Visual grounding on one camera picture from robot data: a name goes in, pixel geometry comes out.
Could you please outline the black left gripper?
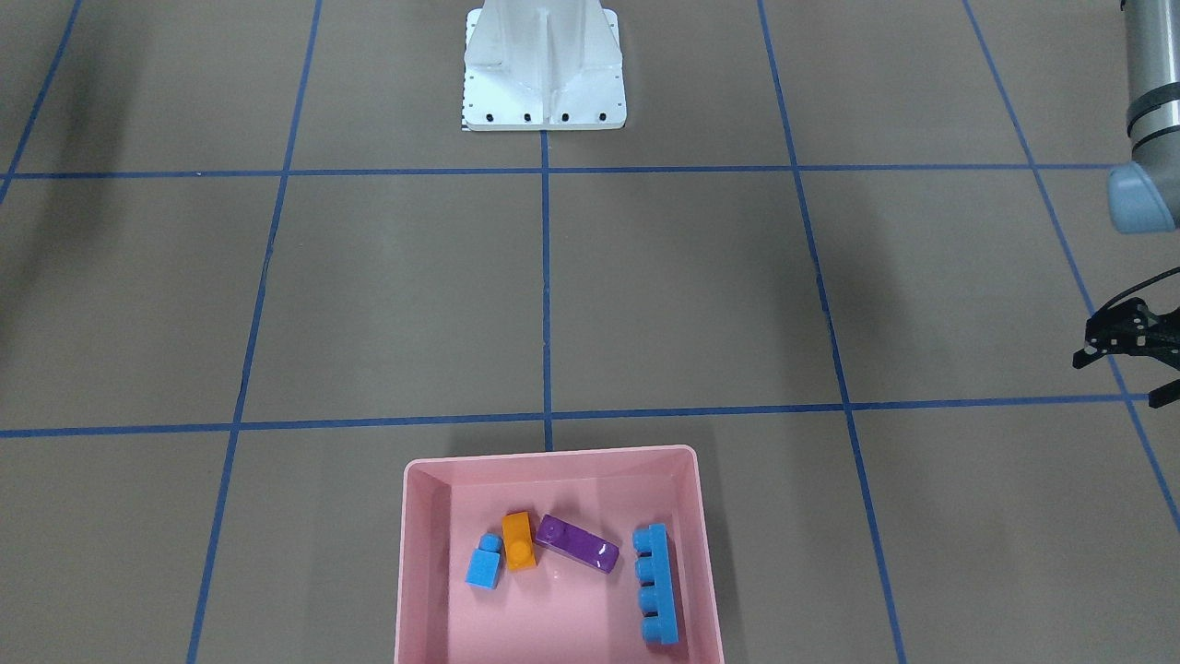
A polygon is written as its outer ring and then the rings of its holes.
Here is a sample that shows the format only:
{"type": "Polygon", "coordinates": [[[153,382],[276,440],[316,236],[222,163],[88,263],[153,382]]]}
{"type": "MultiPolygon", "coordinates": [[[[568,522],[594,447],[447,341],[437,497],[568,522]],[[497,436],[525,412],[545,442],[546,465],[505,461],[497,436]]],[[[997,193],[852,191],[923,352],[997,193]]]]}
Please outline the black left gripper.
{"type": "Polygon", "coordinates": [[[1179,370],[1179,310],[1155,314],[1145,300],[1126,300],[1092,314],[1073,367],[1083,369],[1109,356],[1154,359],[1179,370]]]}

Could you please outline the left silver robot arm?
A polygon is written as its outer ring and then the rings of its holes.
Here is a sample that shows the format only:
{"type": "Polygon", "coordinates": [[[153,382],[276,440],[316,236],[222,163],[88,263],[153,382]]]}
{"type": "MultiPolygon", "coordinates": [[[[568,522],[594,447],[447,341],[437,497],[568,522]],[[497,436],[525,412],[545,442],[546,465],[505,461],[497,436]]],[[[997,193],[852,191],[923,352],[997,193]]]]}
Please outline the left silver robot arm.
{"type": "MultiPolygon", "coordinates": [[[[1108,209],[1122,234],[1176,231],[1176,131],[1179,131],[1179,55],[1175,1],[1122,1],[1128,105],[1126,134],[1132,159],[1110,169],[1108,209]]],[[[1138,291],[1176,276],[1163,270],[1099,305],[1086,323],[1082,349],[1073,366],[1083,369],[1100,359],[1155,359],[1176,369],[1176,310],[1156,314],[1138,291]]]]}

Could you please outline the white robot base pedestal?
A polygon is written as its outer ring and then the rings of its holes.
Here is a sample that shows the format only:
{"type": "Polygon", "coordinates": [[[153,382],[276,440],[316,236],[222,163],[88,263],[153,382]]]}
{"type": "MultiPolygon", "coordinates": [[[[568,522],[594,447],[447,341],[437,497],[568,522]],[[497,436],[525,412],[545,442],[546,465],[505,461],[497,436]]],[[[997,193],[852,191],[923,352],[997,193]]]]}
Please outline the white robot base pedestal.
{"type": "Polygon", "coordinates": [[[625,126],[620,17],[598,1],[485,1],[466,14],[461,129],[625,126]]]}

